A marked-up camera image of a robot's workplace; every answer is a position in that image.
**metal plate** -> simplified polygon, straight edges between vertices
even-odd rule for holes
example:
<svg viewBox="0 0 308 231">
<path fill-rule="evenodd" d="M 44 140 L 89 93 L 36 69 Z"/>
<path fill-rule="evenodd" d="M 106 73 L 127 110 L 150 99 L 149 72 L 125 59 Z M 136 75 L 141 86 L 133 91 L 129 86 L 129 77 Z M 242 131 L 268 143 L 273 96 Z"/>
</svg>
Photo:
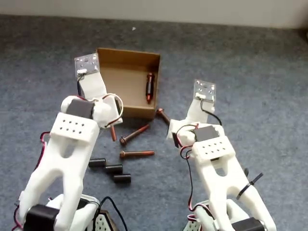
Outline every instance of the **metal plate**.
<svg viewBox="0 0 308 231">
<path fill-rule="evenodd" d="M 196 79 L 193 86 L 193 98 L 214 103 L 216 98 L 216 84 Z"/>
<path fill-rule="evenodd" d="M 75 75 L 77 78 L 100 71 L 98 54 L 88 54 L 75 58 Z"/>
</svg>

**long bolt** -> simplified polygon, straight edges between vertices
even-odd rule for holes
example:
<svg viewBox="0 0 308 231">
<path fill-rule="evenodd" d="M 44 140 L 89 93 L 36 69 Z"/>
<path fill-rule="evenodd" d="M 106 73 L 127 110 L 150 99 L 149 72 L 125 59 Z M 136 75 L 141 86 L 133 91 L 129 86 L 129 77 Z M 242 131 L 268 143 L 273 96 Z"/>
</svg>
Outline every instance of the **long bolt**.
<svg viewBox="0 0 308 231">
<path fill-rule="evenodd" d="M 116 141 L 116 132 L 115 132 L 115 127 L 114 126 L 110 126 L 110 133 L 111 133 L 111 138 L 112 141 Z"/>
<path fill-rule="evenodd" d="M 164 122 L 165 122 L 168 126 L 170 125 L 170 119 L 169 119 L 168 116 L 165 114 L 163 108 L 158 108 L 157 111 L 156 111 L 156 115 L 162 117 L 162 119 L 164 120 Z"/>
<path fill-rule="evenodd" d="M 146 157 L 149 155 L 154 155 L 154 151 L 137 151 L 137 152 L 124 152 L 120 151 L 120 158 L 129 158 L 129 157 Z"/>
<path fill-rule="evenodd" d="M 135 138 L 136 136 L 138 136 L 139 134 L 143 133 L 145 130 L 147 130 L 150 127 L 149 124 L 143 126 L 142 128 L 138 129 L 137 131 L 131 133 L 130 135 L 126 136 L 126 137 L 121 137 L 120 138 L 120 143 L 122 146 L 125 146 L 127 144 L 127 142 L 129 142 L 131 139 Z"/>
</svg>

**screw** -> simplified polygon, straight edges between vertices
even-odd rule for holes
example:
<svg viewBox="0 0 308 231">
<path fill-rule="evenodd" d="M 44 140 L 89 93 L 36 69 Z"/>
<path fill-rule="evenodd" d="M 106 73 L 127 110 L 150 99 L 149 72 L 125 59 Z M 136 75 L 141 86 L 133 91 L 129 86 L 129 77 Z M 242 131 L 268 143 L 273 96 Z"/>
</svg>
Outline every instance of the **screw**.
<svg viewBox="0 0 308 231">
<path fill-rule="evenodd" d="M 162 117 L 162 119 L 164 120 L 164 122 L 165 122 L 168 126 L 170 125 L 170 119 L 169 119 L 168 116 L 165 114 L 163 108 L 158 108 L 157 111 L 156 111 L 156 115 Z"/>
<path fill-rule="evenodd" d="M 120 138 L 120 143 L 122 146 L 125 146 L 127 144 L 127 142 L 129 142 L 131 139 L 135 138 L 136 136 L 138 136 L 139 134 L 143 133 L 145 130 L 147 130 L 150 127 L 149 124 L 143 126 L 142 128 L 138 129 L 137 131 L 131 133 L 130 135 L 126 136 L 126 137 L 121 137 Z"/>
<path fill-rule="evenodd" d="M 136 152 L 124 152 L 120 151 L 120 158 L 129 158 L 129 157 L 145 157 L 149 155 L 154 155 L 154 151 L 136 151 Z"/>
<path fill-rule="evenodd" d="M 112 141 L 116 141 L 116 132 L 115 132 L 115 127 L 114 126 L 110 126 L 110 132 L 111 132 L 111 138 Z"/>
</svg>

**cardboard box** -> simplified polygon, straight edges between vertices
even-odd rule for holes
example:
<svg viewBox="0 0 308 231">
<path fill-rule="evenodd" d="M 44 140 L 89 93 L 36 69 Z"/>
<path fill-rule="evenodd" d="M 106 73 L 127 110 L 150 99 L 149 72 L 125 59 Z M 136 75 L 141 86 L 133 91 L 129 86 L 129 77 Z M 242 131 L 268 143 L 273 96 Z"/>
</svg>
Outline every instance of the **cardboard box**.
<svg viewBox="0 0 308 231">
<path fill-rule="evenodd" d="M 97 53 L 107 92 L 115 93 L 123 100 L 123 117 L 153 119 L 157 106 L 160 55 L 106 48 L 98 48 Z M 155 75 L 150 104 L 145 97 L 149 72 Z"/>
</svg>

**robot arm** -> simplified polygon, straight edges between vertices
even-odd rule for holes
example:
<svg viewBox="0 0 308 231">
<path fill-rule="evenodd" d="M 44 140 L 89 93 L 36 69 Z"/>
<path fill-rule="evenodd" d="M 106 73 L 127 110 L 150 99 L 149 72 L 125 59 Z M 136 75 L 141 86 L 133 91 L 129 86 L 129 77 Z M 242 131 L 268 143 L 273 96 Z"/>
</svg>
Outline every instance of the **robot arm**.
<svg viewBox="0 0 308 231">
<path fill-rule="evenodd" d="M 206 204 L 213 217 L 202 207 L 196 208 L 195 215 L 205 230 L 210 231 L 251 230 L 248 227 L 256 231 L 276 231 L 271 215 L 256 188 L 250 185 L 223 127 L 207 124 L 207 117 L 201 118 L 201 115 L 205 115 L 202 113 L 204 110 L 214 112 L 215 88 L 214 84 L 196 80 L 194 99 L 186 119 L 171 120 L 168 132 L 168 138 L 173 138 L 176 145 L 192 147 L 190 157 L 195 160 L 202 184 L 209 196 Z M 201 108 L 203 104 L 200 101 L 206 99 L 205 107 Z M 224 176 L 216 172 L 219 168 L 224 171 Z M 240 192 L 243 194 L 239 200 L 251 211 L 252 218 L 235 202 L 227 199 L 228 195 L 237 196 Z"/>
<path fill-rule="evenodd" d="M 19 218 L 25 231 L 37 230 L 35 226 L 38 230 L 67 231 L 73 221 L 78 221 L 76 216 L 80 219 L 93 219 L 97 209 L 96 204 L 89 204 L 83 208 L 82 216 L 77 211 L 82 196 L 83 178 L 100 128 L 111 125 L 110 121 L 122 122 L 122 113 L 118 113 L 114 100 L 116 95 L 106 92 L 99 72 L 97 54 L 79 57 L 76 62 L 81 62 L 79 66 L 82 67 L 85 66 L 84 62 L 89 64 L 82 69 L 82 75 L 77 69 L 78 76 L 82 78 L 80 84 L 88 100 L 68 96 L 62 102 L 61 112 L 52 126 L 40 164 L 20 194 Z M 96 88 L 91 91 L 88 86 L 93 85 L 93 79 Z M 57 199 L 61 204 L 54 202 L 56 205 L 38 205 L 41 194 L 57 177 L 63 177 L 64 193 Z M 35 216 L 43 216 L 41 224 L 44 227 L 33 224 L 32 218 Z"/>
</svg>

